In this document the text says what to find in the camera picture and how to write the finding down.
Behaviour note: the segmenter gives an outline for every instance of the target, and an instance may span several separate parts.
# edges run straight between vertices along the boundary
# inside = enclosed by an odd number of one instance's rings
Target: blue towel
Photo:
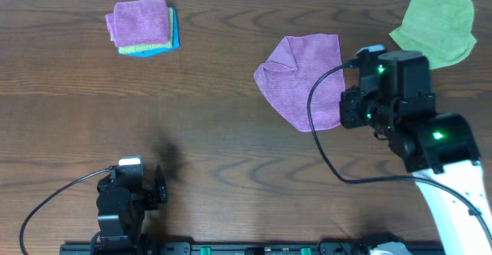
[[[179,48],[179,30],[178,30],[178,16],[176,15],[176,10],[174,10],[173,15],[173,35],[172,35],[172,47],[171,48],[156,48],[150,51],[140,51],[131,54],[126,54],[133,57],[150,57],[152,55],[158,55],[163,52],[172,51]]]

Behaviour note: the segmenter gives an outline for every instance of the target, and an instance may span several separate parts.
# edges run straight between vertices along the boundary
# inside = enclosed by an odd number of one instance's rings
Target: green cloth
[[[471,0],[411,0],[401,26],[390,33],[403,50],[421,51],[430,68],[465,59],[477,40],[471,34]]]
[[[166,44],[140,44],[140,45],[129,45],[118,48],[118,52],[122,55],[127,55],[135,52],[150,51],[157,48],[172,48],[172,31],[173,31],[173,17],[174,9],[168,8],[169,10],[169,41]]]

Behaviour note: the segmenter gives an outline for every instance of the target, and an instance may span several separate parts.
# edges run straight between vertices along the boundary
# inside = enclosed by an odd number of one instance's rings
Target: microfiber cloth
[[[179,44],[179,29],[178,29],[178,16],[176,15],[176,10],[173,11],[173,25],[172,25],[172,47],[171,48],[156,48],[154,50],[150,51],[141,51],[141,52],[135,52],[131,54],[126,54],[128,56],[134,56],[134,57],[150,57],[152,55],[158,55],[160,53],[166,52],[166,51],[172,51],[176,48],[180,47]]]
[[[421,51],[430,68],[465,59],[477,42],[471,34],[471,0],[411,0],[401,26],[390,33],[404,50]]]
[[[169,41],[162,45],[162,44],[140,44],[140,45],[129,45],[129,46],[124,46],[118,48],[118,53],[121,55],[126,55],[130,53],[135,53],[135,52],[140,52],[140,51],[150,51],[156,48],[172,48],[172,33],[173,33],[173,8],[168,8],[168,14],[169,14]]]
[[[341,65],[338,35],[286,36],[254,73],[256,84],[271,106],[297,130],[310,131],[306,105],[309,91],[322,74]],[[311,112],[316,130],[340,124],[339,101],[345,89],[342,70],[316,89]]]
[[[116,47],[162,44],[169,41],[169,14],[165,0],[118,2],[112,16],[106,15]]]

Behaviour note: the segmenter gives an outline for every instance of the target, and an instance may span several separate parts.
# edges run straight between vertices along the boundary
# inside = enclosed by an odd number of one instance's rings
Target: wooden table
[[[160,238],[316,242],[390,230],[438,239],[413,184],[343,185],[253,79],[285,35],[339,34],[344,61],[366,45],[396,48],[388,33],[410,0],[167,0],[182,46],[153,58],[118,55],[109,41],[105,14],[120,1],[131,0],[0,0],[0,253],[20,253],[19,227],[49,194],[132,154],[149,176],[165,166],[169,204],[145,221]],[[478,43],[465,61],[433,71],[433,86],[440,111],[470,122],[490,173],[492,0],[473,1]],[[356,70],[344,76],[357,83]],[[347,177],[405,173],[368,127],[321,140]],[[98,231],[97,180],[35,215],[31,254]]]

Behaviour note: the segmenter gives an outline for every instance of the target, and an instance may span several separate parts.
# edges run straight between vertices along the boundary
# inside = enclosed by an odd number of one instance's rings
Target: pink cloth
[[[115,45],[166,44],[169,41],[169,15],[165,0],[118,2],[106,24]]]
[[[261,93],[297,130],[311,131],[307,102],[309,91],[322,74],[341,65],[338,35],[286,36],[254,73]],[[343,71],[318,85],[311,100],[317,131],[340,124],[340,94],[345,90]]]

